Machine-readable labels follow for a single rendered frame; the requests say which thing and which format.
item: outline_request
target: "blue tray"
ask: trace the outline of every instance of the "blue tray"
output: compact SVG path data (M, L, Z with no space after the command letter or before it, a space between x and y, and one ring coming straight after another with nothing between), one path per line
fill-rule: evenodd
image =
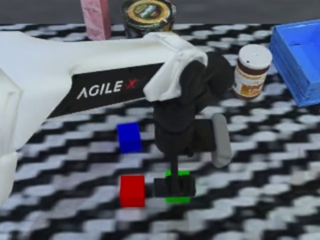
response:
M296 104L320 104L320 20L275 26L269 49Z

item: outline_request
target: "red x logo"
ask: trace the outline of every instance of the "red x logo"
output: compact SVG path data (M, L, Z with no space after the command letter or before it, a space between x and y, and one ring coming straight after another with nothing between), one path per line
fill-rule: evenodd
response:
M137 78L129 79L129 83L125 85L125 89L134 89L136 87L136 83L138 82Z

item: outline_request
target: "container lid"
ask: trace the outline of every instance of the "container lid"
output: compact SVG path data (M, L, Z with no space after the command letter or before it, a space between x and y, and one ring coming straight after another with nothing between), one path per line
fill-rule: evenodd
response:
M173 21L176 8L168 0L126 0L121 12L127 24L147 30L161 28Z
M262 70L270 66L272 54L262 45L248 44L240 49L239 61L249 69Z

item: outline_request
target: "red cube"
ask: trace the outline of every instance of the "red cube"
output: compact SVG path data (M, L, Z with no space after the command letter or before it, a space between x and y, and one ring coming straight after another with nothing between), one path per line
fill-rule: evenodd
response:
M123 208L144 208L146 204L145 176L121 176L119 198Z

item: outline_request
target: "robotic arm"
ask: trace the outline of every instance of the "robotic arm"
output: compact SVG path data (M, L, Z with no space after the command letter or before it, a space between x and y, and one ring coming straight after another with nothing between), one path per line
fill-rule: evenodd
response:
M154 107L157 146L179 155L190 145L195 114L233 81L225 59L211 56L224 69L208 70L210 57L174 33L56 42L0 32L0 53L0 205L12 190L16 150L46 119L145 98ZM226 68L229 80L211 81Z

